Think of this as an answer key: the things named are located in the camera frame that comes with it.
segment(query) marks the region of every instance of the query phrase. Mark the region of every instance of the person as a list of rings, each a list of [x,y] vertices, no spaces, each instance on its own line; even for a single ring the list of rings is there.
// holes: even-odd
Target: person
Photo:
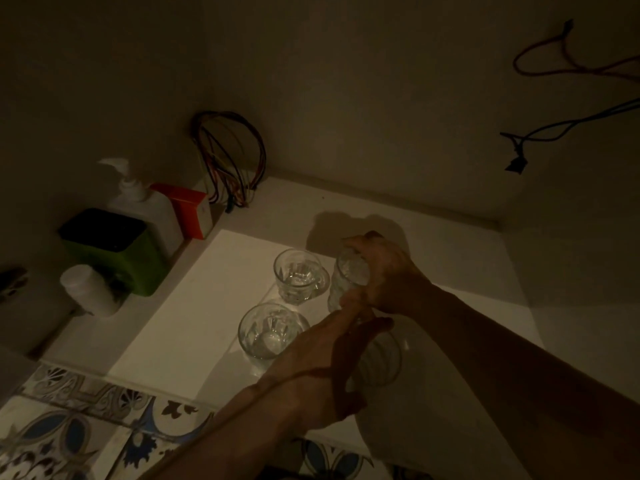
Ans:
[[[412,318],[436,341],[533,478],[640,478],[638,404],[441,290],[380,234],[344,243],[369,264],[367,286],[300,334],[154,478],[252,479],[281,441],[363,409],[346,382],[368,343],[393,327],[371,307]]]

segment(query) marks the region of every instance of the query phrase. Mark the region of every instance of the white pump bottle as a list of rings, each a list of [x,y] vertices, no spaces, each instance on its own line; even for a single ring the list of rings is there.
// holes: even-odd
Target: white pump bottle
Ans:
[[[120,195],[108,202],[107,208],[123,216],[135,217],[147,223],[158,247],[167,259],[178,250],[184,237],[169,198],[145,188],[129,174],[126,158],[105,158],[98,163],[110,165],[122,174]]]

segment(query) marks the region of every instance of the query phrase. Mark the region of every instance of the human hand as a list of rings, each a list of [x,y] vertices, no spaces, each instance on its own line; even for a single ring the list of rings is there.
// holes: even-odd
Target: human hand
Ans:
[[[340,306],[358,301],[385,313],[411,315],[414,305],[432,284],[400,246],[375,231],[342,241],[366,259],[369,282],[347,291]]]
[[[341,421],[366,406],[359,392],[345,391],[346,383],[370,341],[393,324],[368,306],[347,304],[297,336],[257,386],[295,416],[294,435]]]

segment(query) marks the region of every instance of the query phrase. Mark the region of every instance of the white bottle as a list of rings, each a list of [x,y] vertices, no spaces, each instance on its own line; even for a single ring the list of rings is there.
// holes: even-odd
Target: white bottle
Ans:
[[[139,180],[132,178],[126,158],[105,158],[99,163],[111,165],[122,174],[121,193],[107,204],[107,208],[146,222],[164,256],[171,258],[184,241],[184,236],[169,197],[144,188]]]
[[[94,317],[110,317],[120,307],[101,275],[86,264],[71,266],[60,276],[60,284],[85,312]]]

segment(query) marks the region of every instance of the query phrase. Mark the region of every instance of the wire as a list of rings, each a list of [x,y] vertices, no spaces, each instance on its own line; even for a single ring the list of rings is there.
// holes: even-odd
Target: wire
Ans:
[[[558,123],[542,126],[541,128],[538,128],[536,130],[531,131],[530,133],[527,133],[525,136],[518,136],[513,133],[501,132],[500,133],[501,136],[504,136],[511,140],[513,144],[513,149],[517,154],[516,158],[514,158],[514,160],[511,161],[511,163],[507,166],[507,168],[505,168],[505,170],[514,171],[516,173],[522,173],[522,171],[524,170],[524,167],[526,167],[528,163],[526,158],[524,158],[523,146],[525,141],[542,141],[542,142],[557,141],[560,138],[562,138],[564,135],[569,133],[569,131],[571,131],[572,128],[575,128],[581,123],[587,123],[588,121],[602,120],[604,118],[615,116],[616,114],[621,114],[623,112],[633,111],[635,109],[640,109],[640,98],[631,99],[631,101],[627,101],[622,104],[617,104],[613,107],[605,109],[604,111],[598,112],[591,116],[587,116],[585,118],[581,118],[578,120],[560,121]],[[551,128],[557,128],[562,126],[565,126],[565,128],[562,131],[560,131],[560,133],[556,136],[548,137],[548,138],[533,137],[533,135],[540,133],[542,131],[546,131]]]
[[[640,82],[640,76],[612,71],[612,69],[624,64],[628,64],[629,62],[640,63],[640,54],[634,55],[633,57],[628,57],[626,59],[621,59],[617,62],[613,62],[611,64],[607,64],[601,67],[587,67],[577,63],[575,59],[571,56],[571,54],[569,54],[569,49],[567,48],[567,45],[566,45],[566,40],[567,40],[567,37],[569,37],[569,33],[571,33],[571,30],[573,30],[573,20],[567,20],[564,23],[563,30],[562,30],[562,33],[560,33],[560,35],[556,35],[555,37],[542,40],[540,42],[534,43],[528,46],[527,48],[525,48],[523,51],[521,51],[521,53],[516,55],[516,57],[513,60],[513,68],[515,69],[515,71],[520,75],[526,75],[528,77],[572,73],[572,74],[590,74],[590,75],[600,75],[600,76],[607,76],[607,77],[617,77],[620,79],[630,80],[632,82]],[[542,72],[531,72],[531,71],[525,71],[520,68],[520,66],[518,65],[518,61],[523,55],[529,53],[530,51],[536,48],[544,47],[545,45],[549,45],[551,43],[560,43],[560,50],[563,55],[563,58],[565,62],[571,65],[572,67],[571,69],[566,68],[566,69],[547,70]]]
[[[231,154],[220,143],[211,131],[205,128],[206,121],[215,118],[235,121],[247,128],[255,138],[258,149],[258,163],[255,174],[249,182],[247,170],[242,171],[232,158]],[[267,152],[259,131],[240,114],[232,111],[202,111],[196,113],[191,119],[191,138],[198,147],[207,174],[213,185],[213,193],[209,196],[210,203],[217,203],[223,195],[219,184],[226,192],[227,201],[221,202],[227,205],[227,212],[234,207],[248,207],[253,200],[255,190],[264,177],[267,165]]]

